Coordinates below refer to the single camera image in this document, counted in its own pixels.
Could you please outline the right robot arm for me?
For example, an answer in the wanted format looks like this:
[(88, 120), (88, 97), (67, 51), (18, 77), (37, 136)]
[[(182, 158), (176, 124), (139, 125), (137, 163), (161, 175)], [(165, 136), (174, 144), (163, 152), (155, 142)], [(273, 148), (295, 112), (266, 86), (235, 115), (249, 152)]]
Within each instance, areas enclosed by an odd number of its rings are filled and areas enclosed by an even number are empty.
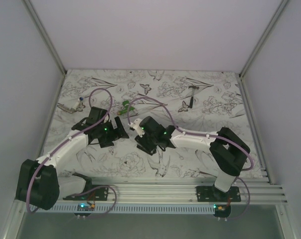
[(148, 155), (155, 154), (158, 148), (210, 151), (219, 167), (212, 188), (212, 196), (219, 202), (229, 197), (229, 189), (239, 177), (250, 154), (250, 148), (227, 127), (214, 132), (200, 132), (176, 125), (164, 127), (152, 117), (136, 119), (129, 126), (137, 132), (137, 148)]

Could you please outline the black fuse box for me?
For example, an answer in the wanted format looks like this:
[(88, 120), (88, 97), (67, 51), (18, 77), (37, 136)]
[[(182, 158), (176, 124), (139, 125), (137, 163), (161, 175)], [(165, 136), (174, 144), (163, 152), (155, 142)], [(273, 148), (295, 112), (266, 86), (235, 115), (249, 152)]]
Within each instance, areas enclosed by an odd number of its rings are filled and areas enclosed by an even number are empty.
[(148, 155), (154, 155), (157, 152), (156, 145), (154, 144), (137, 144), (137, 148), (145, 152)]

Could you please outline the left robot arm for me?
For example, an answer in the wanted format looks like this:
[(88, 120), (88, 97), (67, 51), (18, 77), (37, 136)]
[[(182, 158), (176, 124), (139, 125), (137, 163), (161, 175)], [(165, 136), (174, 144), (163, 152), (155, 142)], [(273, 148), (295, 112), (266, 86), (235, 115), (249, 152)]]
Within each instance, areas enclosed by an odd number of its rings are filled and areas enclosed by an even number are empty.
[(22, 163), (16, 199), (44, 210), (51, 209), (61, 199), (89, 199), (94, 188), (90, 177), (77, 172), (68, 177), (60, 173), (73, 156), (93, 141), (105, 148), (128, 137), (120, 117), (111, 121), (107, 110), (92, 107), (89, 115), (73, 125), (59, 145), (36, 160)]

